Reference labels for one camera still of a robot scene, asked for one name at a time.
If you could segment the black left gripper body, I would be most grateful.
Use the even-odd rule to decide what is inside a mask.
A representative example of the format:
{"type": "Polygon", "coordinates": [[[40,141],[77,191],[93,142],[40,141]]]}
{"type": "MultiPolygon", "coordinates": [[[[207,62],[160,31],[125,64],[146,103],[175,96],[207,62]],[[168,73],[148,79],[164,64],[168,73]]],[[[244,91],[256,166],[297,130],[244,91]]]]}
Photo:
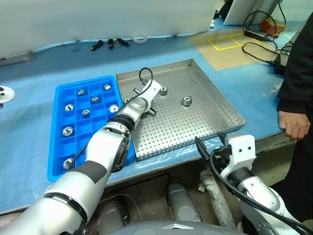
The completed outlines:
{"type": "MultiPolygon", "coordinates": [[[[134,88],[133,91],[134,91],[136,94],[141,94],[141,92],[140,92],[137,88],[134,88]]],[[[150,108],[147,113],[150,114],[150,115],[152,115],[152,116],[155,116],[155,115],[156,115],[156,111],[155,111],[153,108],[150,108]]]]}

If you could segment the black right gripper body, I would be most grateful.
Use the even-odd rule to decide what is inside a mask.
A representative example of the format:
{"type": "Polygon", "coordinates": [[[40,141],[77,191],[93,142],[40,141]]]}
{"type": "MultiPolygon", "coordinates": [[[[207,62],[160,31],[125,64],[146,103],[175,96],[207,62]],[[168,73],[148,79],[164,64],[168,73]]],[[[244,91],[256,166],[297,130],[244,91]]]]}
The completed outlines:
{"type": "Polygon", "coordinates": [[[216,170],[224,170],[229,165],[231,145],[224,145],[213,151],[213,164],[216,170]]]}

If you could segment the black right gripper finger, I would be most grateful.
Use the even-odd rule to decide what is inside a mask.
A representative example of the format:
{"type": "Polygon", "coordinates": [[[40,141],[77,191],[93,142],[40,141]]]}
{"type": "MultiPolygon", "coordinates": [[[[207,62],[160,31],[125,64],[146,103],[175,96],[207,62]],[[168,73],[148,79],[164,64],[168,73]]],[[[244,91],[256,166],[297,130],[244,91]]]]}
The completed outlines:
{"type": "Polygon", "coordinates": [[[222,133],[222,132],[217,132],[217,135],[223,145],[228,145],[229,137],[227,136],[227,134],[222,133]]]}
{"type": "Polygon", "coordinates": [[[197,150],[198,150],[199,154],[201,155],[201,157],[205,161],[210,161],[210,154],[207,152],[207,148],[206,148],[204,142],[200,138],[195,137],[195,144],[196,144],[197,150]]]}

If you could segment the bystander bare hand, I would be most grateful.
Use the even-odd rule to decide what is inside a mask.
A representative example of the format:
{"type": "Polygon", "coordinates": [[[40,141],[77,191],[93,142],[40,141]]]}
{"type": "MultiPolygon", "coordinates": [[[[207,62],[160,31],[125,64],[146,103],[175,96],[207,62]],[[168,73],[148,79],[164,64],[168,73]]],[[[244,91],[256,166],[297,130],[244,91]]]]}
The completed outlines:
{"type": "Polygon", "coordinates": [[[305,114],[278,112],[279,127],[292,140],[302,140],[309,132],[310,121],[305,114]]]}

